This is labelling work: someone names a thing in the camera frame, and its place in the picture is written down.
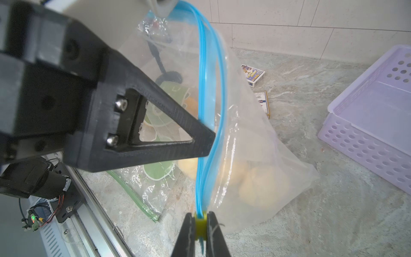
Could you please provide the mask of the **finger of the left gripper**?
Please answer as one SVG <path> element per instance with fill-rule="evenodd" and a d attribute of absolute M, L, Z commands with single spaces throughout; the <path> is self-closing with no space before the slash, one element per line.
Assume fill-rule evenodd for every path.
<path fill-rule="evenodd" d="M 67 137 L 64 163 L 89 172 L 209 155 L 215 133 L 181 108 L 165 106 L 167 94 L 122 54 L 107 50 L 96 87 L 81 103 L 76 130 Z M 159 104 L 191 141 L 142 142 L 146 104 Z"/>

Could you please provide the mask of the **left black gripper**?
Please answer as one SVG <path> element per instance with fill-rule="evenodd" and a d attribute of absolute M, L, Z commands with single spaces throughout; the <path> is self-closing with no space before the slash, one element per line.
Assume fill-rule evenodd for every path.
<path fill-rule="evenodd" d="M 74 18 L 27 1 L 1 2 L 1 164 L 63 149 L 105 51 Z"/>

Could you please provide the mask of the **yellow pear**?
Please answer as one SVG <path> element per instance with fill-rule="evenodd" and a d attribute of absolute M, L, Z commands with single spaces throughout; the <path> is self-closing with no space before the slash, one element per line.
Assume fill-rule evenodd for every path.
<path fill-rule="evenodd" d="M 198 158 L 178 160 L 177 166 L 185 176 L 192 180 L 196 180 L 198 171 Z"/>
<path fill-rule="evenodd" d="M 245 174 L 239 197 L 253 207 L 270 209 L 278 207 L 290 191 L 291 183 L 285 172 L 276 167 L 260 166 Z"/>
<path fill-rule="evenodd" d="M 244 160 L 224 160 L 219 168 L 217 181 L 224 185 L 239 184 L 249 170 L 249 164 Z"/>

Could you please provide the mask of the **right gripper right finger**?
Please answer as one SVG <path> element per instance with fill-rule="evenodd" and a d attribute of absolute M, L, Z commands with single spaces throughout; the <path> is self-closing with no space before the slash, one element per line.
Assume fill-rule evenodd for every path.
<path fill-rule="evenodd" d="M 207 257 L 231 257 L 214 212 L 207 214 Z"/>

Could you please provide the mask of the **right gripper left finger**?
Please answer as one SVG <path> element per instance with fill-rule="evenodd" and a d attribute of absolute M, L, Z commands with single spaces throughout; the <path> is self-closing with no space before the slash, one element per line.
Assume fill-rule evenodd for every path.
<path fill-rule="evenodd" d="M 194 257 L 195 237 L 195 218 L 191 213 L 187 213 L 170 257 Z"/>

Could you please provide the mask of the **clear bag blue zip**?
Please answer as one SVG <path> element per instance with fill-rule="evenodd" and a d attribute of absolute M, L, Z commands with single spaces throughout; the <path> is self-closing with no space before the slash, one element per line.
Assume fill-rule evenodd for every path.
<path fill-rule="evenodd" d="M 225 234 L 265 222 L 310 188 L 320 175 L 299 160 L 277 137 L 249 87 L 240 62 L 222 35 L 193 5 L 181 1 L 166 18 L 149 12 L 139 35 L 153 43 L 163 65 L 179 72 L 182 83 L 198 89 L 198 118 L 216 137 L 206 157 L 198 158 L 195 210 L 214 212 Z M 278 207 L 262 209 L 244 203 L 239 187 L 217 181 L 224 160 L 244 160 L 249 171 L 260 166 L 281 169 L 291 191 Z"/>

